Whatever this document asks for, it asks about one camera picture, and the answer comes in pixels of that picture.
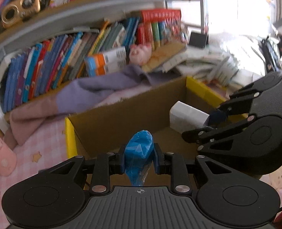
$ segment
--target purple book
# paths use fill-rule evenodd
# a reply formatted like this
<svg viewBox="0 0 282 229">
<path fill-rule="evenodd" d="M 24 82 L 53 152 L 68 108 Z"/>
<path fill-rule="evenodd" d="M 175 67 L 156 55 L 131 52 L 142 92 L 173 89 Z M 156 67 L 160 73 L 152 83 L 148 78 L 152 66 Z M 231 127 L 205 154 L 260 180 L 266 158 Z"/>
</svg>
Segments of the purple book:
<svg viewBox="0 0 282 229">
<path fill-rule="evenodd" d="M 26 53 L 23 54 L 24 61 L 22 64 L 22 68 L 20 71 L 20 76 L 18 78 L 18 83 L 17 83 L 17 94 L 16 94 L 16 107 L 20 106 L 22 103 L 22 91 L 23 91 L 23 86 L 24 86 L 24 69 L 26 68 L 27 60 L 29 57 L 31 49 L 29 49 Z"/>
</svg>

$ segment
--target gold speaker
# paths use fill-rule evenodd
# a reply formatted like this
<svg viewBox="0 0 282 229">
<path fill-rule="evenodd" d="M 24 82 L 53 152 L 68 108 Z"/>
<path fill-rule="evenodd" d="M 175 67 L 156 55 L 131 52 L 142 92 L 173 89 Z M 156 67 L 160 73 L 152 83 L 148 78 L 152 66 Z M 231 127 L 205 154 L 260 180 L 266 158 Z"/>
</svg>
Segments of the gold speaker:
<svg viewBox="0 0 282 229">
<path fill-rule="evenodd" d="M 32 17 L 40 11 L 39 0 L 15 0 L 5 6 L 1 13 L 2 25 L 5 29 L 24 19 Z"/>
</svg>

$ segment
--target open cardboard box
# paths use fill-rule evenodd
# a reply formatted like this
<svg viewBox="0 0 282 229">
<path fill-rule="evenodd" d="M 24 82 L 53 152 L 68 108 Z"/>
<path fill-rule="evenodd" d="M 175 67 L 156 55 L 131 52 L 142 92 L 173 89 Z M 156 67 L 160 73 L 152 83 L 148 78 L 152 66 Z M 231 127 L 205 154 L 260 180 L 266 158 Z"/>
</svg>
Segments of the open cardboard box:
<svg viewBox="0 0 282 229">
<path fill-rule="evenodd" d="M 223 100 L 205 85 L 190 77 L 181 77 L 116 104 L 70 116 L 66 118 L 68 157 L 78 154 L 87 159 L 100 153 L 117 152 L 135 133 L 148 130 L 163 152 L 177 152 L 184 158 L 194 159 L 197 145 L 186 143 L 180 133 L 169 127 L 170 109 L 182 101 L 209 112 Z M 110 180 L 111 187 L 130 185 L 126 175 L 113 175 Z M 156 175 L 151 166 L 144 185 L 170 185 L 170 176 Z"/>
</svg>

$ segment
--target plastic wrapper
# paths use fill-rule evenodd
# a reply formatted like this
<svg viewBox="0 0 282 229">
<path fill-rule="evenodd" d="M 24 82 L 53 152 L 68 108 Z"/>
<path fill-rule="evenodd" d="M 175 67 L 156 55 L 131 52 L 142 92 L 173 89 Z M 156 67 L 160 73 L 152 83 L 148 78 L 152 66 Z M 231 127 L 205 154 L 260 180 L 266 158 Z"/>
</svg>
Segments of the plastic wrapper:
<svg viewBox="0 0 282 229">
<path fill-rule="evenodd" d="M 132 186 L 143 186 L 152 162 L 153 136 L 145 130 L 136 133 L 125 148 L 125 173 Z"/>
</svg>

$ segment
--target pink pig figurine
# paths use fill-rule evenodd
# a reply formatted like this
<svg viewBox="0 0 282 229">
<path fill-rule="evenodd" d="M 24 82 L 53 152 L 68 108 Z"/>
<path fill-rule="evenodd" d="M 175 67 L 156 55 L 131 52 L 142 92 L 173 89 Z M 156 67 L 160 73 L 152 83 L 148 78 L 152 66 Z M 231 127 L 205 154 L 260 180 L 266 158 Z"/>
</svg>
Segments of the pink pig figurine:
<svg viewBox="0 0 282 229">
<path fill-rule="evenodd" d="M 129 59 L 131 64 L 145 65 L 152 55 L 150 43 L 145 45 L 131 45 Z"/>
</svg>

